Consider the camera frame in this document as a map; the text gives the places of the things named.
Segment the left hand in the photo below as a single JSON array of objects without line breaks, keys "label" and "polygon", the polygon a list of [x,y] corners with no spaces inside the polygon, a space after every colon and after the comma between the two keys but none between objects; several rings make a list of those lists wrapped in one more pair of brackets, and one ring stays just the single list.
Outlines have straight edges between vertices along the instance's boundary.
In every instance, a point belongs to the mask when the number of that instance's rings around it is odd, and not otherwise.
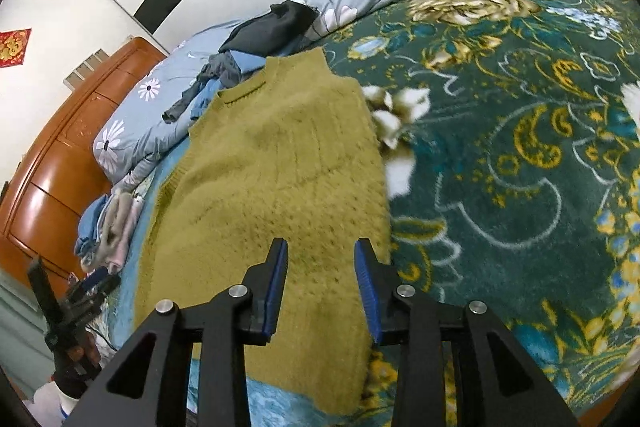
[{"label": "left hand", "polygon": [[93,333],[83,332],[65,355],[55,353],[53,381],[64,395],[79,399],[101,372],[101,355]]}]

